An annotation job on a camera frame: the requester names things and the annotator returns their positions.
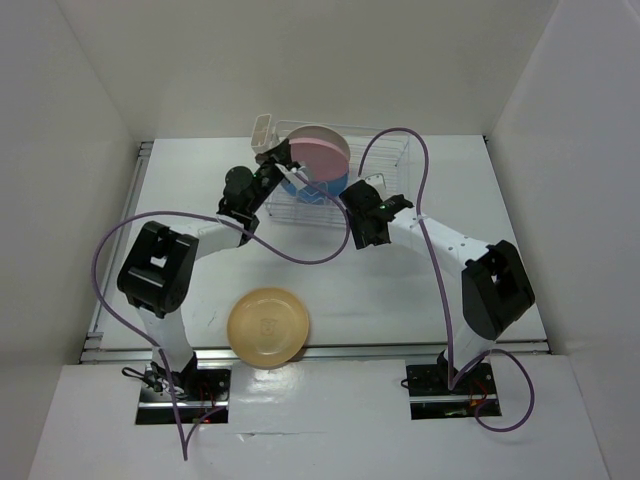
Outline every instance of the beige plastic plate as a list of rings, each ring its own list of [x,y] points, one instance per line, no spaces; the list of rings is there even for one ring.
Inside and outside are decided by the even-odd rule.
[[[227,321],[229,345],[250,365],[281,365],[302,348],[309,335],[309,313],[293,293],[260,288],[242,297]]]

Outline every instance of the white table surface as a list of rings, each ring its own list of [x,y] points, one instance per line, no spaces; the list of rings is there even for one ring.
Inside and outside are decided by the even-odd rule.
[[[134,424],[140,383],[122,365],[67,366],[30,479],[607,479],[568,359],[520,358],[537,401],[508,434],[472,418],[412,421],[402,361],[237,363],[229,423],[202,427],[187,463],[174,425]],[[508,359],[492,364],[504,416],[486,421],[513,424],[526,384]]]
[[[425,136],[431,168],[423,202],[426,214],[472,237],[497,242],[515,237],[481,136]],[[411,146],[412,188],[415,201],[422,171],[422,153]],[[248,138],[156,140],[139,189],[135,213],[186,210],[214,215],[224,176],[235,165],[255,168]],[[273,223],[258,213],[257,233],[299,258],[322,258],[340,244],[342,230]],[[163,217],[181,224],[186,220]],[[129,250],[142,221],[135,224],[116,256],[107,298],[126,318],[142,326],[115,280],[125,249]],[[462,319],[458,278],[445,274],[454,324]],[[187,336],[195,347],[226,347],[226,320],[233,304],[248,291],[265,286],[291,290],[311,315],[310,346],[444,343],[442,306],[430,262],[394,245],[356,251],[353,242],[332,262],[319,266],[289,263],[255,242],[200,260],[183,304]],[[146,348],[108,313],[98,317],[104,332],[102,348]],[[502,341],[545,340],[536,307],[502,336]]]

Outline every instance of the white dish rack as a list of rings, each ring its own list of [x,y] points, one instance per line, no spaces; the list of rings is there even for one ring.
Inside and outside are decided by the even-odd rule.
[[[318,122],[280,120],[271,122],[271,115],[261,115],[256,119],[251,147],[261,153],[277,145],[289,133],[303,125],[319,125]],[[358,168],[365,148],[380,129],[353,125],[333,125],[322,123],[340,133],[351,149],[349,159],[348,185],[358,180]],[[381,137],[371,147],[362,171],[362,178],[381,173],[384,176],[387,193],[410,195],[410,137],[408,134],[389,134]],[[318,186],[326,188],[322,182]],[[269,217],[274,222],[303,225],[342,226],[344,218],[336,206],[329,200],[314,204],[306,203],[278,187],[265,202]]]

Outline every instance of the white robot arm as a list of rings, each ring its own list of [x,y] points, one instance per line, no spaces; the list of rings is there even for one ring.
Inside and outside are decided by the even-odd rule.
[[[281,182],[303,186],[296,175],[300,165],[291,160],[287,140],[257,155],[256,161],[259,167],[255,172],[234,167],[227,173],[218,205],[219,223],[197,221],[170,228],[147,222],[118,274],[118,289],[136,308],[147,334],[158,344],[151,362],[154,376],[162,380],[170,373],[175,386],[187,393],[197,390],[198,370],[195,352],[185,334],[181,305],[195,261],[247,243],[247,234],[229,227],[255,232],[259,224],[256,211]],[[160,348],[171,372],[163,368]]]
[[[454,335],[454,369],[459,371],[489,350],[504,330],[535,302],[535,295],[517,249],[507,241],[490,245],[463,235],[432,218],[418,218],[403,195],[387,198],[382,175],[372,175],[341,195],[357,249],[393,243],[427,258],[429,251],[419,222],[423,221],[438,263],[462,283],[464,324]],[[438,358],[443,380],[449,361]]]

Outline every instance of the black bracket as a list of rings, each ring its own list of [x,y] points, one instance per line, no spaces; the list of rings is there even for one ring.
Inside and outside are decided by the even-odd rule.
[[[462,271],[462,311],[474,332],[497,340],[536,297],[515,246],[502,240],[487,249]]]
[[[158,222],[147,222],[118,274],[118,290],[134,307],[164,318],[187,296],[197,251],[197,238],[176,233]]]
[[[391,243],[389,223],[398,212],[413,207],[404,195],[394,195],[383,201],[378,191],[364,180],[347,188],[340,194],[340,199],[347,209],[349,228],[357,250]]]
[[[251,172],[247,167],[234,167],[227,172],[222,200],[218,205],[218,214],[231,217],[240,222],[245,230],[253,233],[260,221],[256,212],[273,190],[284,179],[277,165],[288,170],[300,165],[291,159],[291,145],[285,139],[271,150],[256,155],[259,167]],[[243,235],[240,245],[249,241]]]

